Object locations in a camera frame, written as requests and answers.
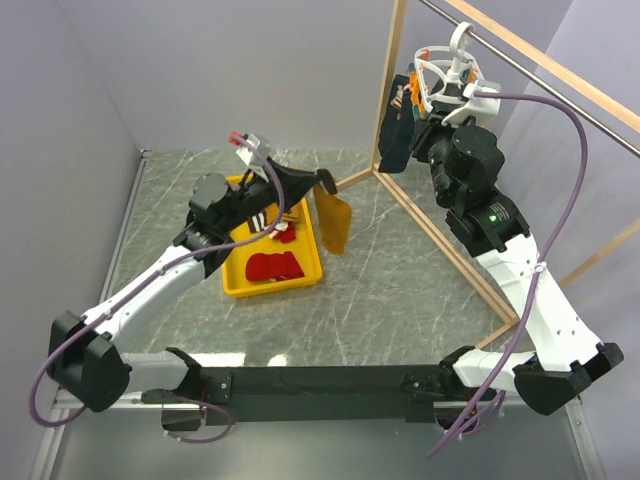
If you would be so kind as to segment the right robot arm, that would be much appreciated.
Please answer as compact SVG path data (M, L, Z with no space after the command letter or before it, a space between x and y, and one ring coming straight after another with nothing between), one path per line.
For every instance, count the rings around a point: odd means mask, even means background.
M472 388L517 394L535 412L550 415L619 365L624 355L581 320L546 267L516 204L496 186L505 158L497 137L475 117L445 125L434 113L417 121L411 154L428 164L435 199L469 255L485 269L520 318L518 332L534 349L512 346L493 354L465 347L439 374L444 395L460 399Z

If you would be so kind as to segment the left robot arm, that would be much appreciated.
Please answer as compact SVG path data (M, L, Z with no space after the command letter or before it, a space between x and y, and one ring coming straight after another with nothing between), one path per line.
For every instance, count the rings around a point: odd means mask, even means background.
M207 279L241 247L231 238L234 229L270 206L285 213L316 186L337 192L326 169L267 164L262 174L250 170L239 182L218 173L198 179L184 228L154 264L84 314L66 311L53 321L44 373L83 409L105 411L129 392L166 390L179 402L197 395L199 365L189 355L169 350L137 361L126 354L125 343L135 327Z

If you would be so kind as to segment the mustard yellow sock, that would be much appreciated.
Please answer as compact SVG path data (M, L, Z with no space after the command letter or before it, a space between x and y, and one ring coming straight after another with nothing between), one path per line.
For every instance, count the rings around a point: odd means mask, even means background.
M313 196L322 244L329 253L342 255L349 239L352 208L320 185L313 188Z

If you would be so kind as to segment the white round clip hanger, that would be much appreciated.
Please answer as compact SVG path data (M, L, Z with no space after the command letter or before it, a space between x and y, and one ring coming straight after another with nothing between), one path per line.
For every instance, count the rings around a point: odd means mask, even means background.
M474 25L460 23L447 46L428 46L417 50L409 64L408 91L416 120L422 120L438 105L462 107L466 86L483 79L476 58L466 51Z

